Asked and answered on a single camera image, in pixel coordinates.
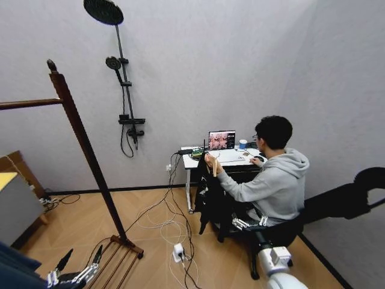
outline wooden clothes rack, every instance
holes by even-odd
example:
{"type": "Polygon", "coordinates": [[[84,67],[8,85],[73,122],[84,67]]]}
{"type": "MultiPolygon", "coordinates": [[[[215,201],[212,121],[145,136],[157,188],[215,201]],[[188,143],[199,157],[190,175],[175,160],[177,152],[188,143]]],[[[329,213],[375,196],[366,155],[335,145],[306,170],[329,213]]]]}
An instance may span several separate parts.
{"type": "MultiPolygon", "coordinates": [[[[57,71],[56,65],[52,60],[48,60],[47,64],[48,64],[48,68],[51,70],[51,73],[49,74],[49,76],[50,76],[51,81],[55,87],[56,93],[58,94],[58,98],[37,99],[37,100],[33,100],[33,101],[0,102],[0,110],[12,110],[15,108],[25,108],[25,107],[40,107],[40,106],[44,106],[44,105],[55,105],[55,104],[61,104],[63,106],[64,111],[67,114],[68,120],[72,126],[73,132],[75,133],[76,138],[79,141],[80,147],[83,150],[83,153],[84,153],[84,156],[87,160],[87,163],[90,166],[90,169],[91,169],[92,174],[95,178],[97,186],[99,187],[99,190],[102,193],[102,196],[103,196],[103,199],[106,203],[108,211],[109,211],[109,213],[110,213],[110,215],[114,221],[115,227],[119,233],[119,236],[115,236],[115,235],[111,236],[109,245],[111,243],[118,243],[119,247],[123,246],[123,247],[127,248],[128,251],[131,250],[131,251],[135,252],[135,254],[136,254],[133,261],[129,265],[126,273],[124,274],[123,279],[119,283],[119,287],[120,287],[121,284],[123,283],[125,277],[127,277],[128,272],[132,268],[135,260],[136,259],[142,259],[144,251],[141,248],[137,247],[133,242],[131,242],[127,238],[125,229],[123,228],[123,225],[122,225],[122,221],[120,220],[120,217],[118,215],[118,212],[117,212],[115,204],[114,204],[114,201],[112,200],[111,193],[109,192],[109,189],[108,189],[107,183],[105,181],[105,178],[103,176],[102,170],[100,169],[99,163],[97,162],[94,150],[91,146],[88,135],[84,129],[83,123],[81,121],[78,110],[76,109],[76,105],[73,101],[71,92],[67,86],[64,75],[60,74],[57,71]]],[[[117,271],[118,267],[121,265],[122,261],[123,261],[123,259],[119,262],[118,266],[112,272],[112,275],[110,276],[110,278],[108,278],[108,280],[110,280],[112,278],[114,273],[117,271]]]]}

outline wooden floor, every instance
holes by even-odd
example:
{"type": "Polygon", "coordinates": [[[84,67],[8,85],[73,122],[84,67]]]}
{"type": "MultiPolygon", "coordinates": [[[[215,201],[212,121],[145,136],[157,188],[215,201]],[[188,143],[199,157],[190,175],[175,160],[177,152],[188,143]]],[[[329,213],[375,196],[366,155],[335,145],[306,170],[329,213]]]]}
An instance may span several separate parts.
{"type": "MultiPolygon", "coordinates": [[[[159,189],[112,193],[123,226],[127,228],[140,211],[160,200],[165,192],[165,190],[159,189]]],[[[194,279],[199,276],[198,286],[201,288],[266,288],[266,277],[259,266],[261,279],[254,281],[250,277],[249,256],[244,241],[227,238],[224,243],[219,243],[211,225],[207,226],[203,235],[198,235],[200,214],[188,215],[186,213],[184,189],[174,189],[174,195],[179,206],[188,216],[192,227],[192,242],[196,249],[194,259],[198,271],[193,263],[190,272],[194,279]]],[[[167,200],[172,203],[170,196],[167,197],[167,200]]],[[[173,215],[165,203],[162,203],[151,210],[148,216],[149,218],[147,215],[143,216],[141,226],[154,226],[150,220],[153,223],[162,223],[172,218],[173,215]]],[[[39,227],[21,249],[25,255],[42,262],[42,266],[37,272],[44,278],[71,248],[74,251],[64,271],[81,270],[94,245],[101,239],[116,234],[102,196],[98,193],[82,194],[81,199],[71,205],[60,204],[48,213],[48,219],[49,224],[39,227]]],[[[173,220],[184,223],[183,218],[178,215],[173,220]]],[[[128,237],[137,246],[144,249],[144,257],[135,262],[122,288],[181,288],[182,286],[170,271],[171,268],[179,282],[184,283],[182,265],[176,264],[173,260],[170,262],[173,244],[177,243],[178,239],[180,241],[185,239],[185,228],[182,227],[181,230],[182,235],[179,237],[180,230],[175,224],[164,226],[162,230],[160,228],[144,229],[138,224],[134,225],[128,232],[128,237]]],[[[187,239],[183,241],[183,246],[189,254],[187,239]]],[[[113,250],[114,248],[111,246],[103,255],[101,264],[108,259],[108,255],[113,250]]],[[[289,247],[289,251],[293,255],[294,262],[291,274],[309,288],[342,288],[299,238],[289,247]]],[[[122,254],[124,254],[123,250],[119,250],[117,253],[117,255],[122,254]]],[[[133,256],[129,255],[124,260],[122,270],[116,273],[107,288],[117,287],[119,275],[122,275],[124,268],[131,263],[130,258],[133,256]]],[[[116,257],[112,259],[105,274],[100,276],[100,281],[93,288],[102,287],[104,277],[108,275],[108,271],[112,270],[113,264],[119,260],[120,258],[116,257]]],[[[190,280],[187,284],[188,288],[194,288],[190,280]]]]}

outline hood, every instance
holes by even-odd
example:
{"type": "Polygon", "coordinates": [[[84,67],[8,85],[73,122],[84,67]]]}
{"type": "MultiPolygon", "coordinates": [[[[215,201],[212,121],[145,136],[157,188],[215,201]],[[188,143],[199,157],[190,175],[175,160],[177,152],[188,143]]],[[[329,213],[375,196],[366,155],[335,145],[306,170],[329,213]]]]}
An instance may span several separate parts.
{"type": "Polygon", "coordinates": [[[283,170],[297,179],[302,178],[309,168],[309,160],[299,151],[295,149],[286,148],[286,153],[270,158],[263,167],[276,167],[283,170]]]}

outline baseboard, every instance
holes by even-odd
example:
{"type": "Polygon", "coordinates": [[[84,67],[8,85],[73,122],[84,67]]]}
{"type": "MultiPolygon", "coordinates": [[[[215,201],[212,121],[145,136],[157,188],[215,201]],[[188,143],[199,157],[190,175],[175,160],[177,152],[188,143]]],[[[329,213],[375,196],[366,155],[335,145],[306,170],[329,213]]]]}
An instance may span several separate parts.
{"type": "MultiPolygon", "coordinates": [[[[176,184],[172,185],[173,188],[183,188],[186,184],[176,184]]],[[[146,187],[126,187],[126,188],[110,188],[109,191],[138,191],[138,190],[153,190],[156,188],[169,188],[169,185],[150,185],[146,187]]],[[[62,196],[67,194],[90,194],[90,193],[100,193],[99,189],[94,190],[80,190],[80,191],[50,191],[47,192],[48,196],[62,196]]]]}
{"type": "Polygon", "coordinates": [[[353,287],[346,281],[340,273],[329,263],[329,261],[326,260],[326,258],[323,256],[323,254],[320,253],[319,250],[312,244],[312,242],[307,239],[303,233],[300,233],[298,235],[301,240],[306,244],[307,247],[313,252],[314,255],[323,263],[323,265],[326,267],[327,270],[338,280],[338,282],[341,283],[341,285],[344,287],[344,289],[353,289],[353,287]]]}

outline laptop screen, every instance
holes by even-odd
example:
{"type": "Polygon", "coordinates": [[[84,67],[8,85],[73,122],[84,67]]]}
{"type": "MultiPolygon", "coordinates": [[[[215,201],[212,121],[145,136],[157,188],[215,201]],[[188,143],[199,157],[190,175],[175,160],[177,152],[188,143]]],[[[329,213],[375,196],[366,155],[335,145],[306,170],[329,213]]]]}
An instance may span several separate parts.
{"type": "Polygon", "coordinates": [[[209,132],[209,150],[233,149],[235,145],[235,131],[209,132]]]}

